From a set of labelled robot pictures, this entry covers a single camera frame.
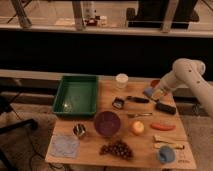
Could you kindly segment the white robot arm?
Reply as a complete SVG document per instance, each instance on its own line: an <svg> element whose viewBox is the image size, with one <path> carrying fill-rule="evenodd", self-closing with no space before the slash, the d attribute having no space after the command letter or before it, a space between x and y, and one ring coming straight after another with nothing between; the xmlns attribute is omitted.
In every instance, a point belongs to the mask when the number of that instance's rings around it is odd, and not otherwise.
<svg viewBox="0 0 213 171"><path fill-rule="evenodd" d="M205 64L200 60L177 59L172 65L172 70L160 79L154 90L167 93L185 84L213 118L213 86L202 77L205 69Z"/></svg>

